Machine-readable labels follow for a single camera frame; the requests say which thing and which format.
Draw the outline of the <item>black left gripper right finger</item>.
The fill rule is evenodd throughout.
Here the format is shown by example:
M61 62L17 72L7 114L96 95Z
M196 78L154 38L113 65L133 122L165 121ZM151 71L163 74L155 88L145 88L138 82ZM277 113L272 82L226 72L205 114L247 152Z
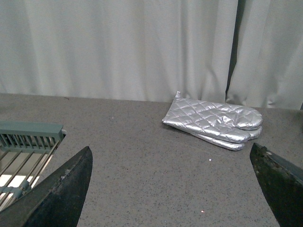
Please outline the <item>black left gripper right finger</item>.
M265 146L250 151L256 178L281 227L303 225L303 170Z

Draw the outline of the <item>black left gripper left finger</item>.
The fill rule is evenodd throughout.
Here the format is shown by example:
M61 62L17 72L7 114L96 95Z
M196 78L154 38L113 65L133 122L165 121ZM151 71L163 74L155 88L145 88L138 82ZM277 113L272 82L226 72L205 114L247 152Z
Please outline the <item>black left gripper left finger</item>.
M92 152L83 148L0 213L2 227L75 227L92 173Z

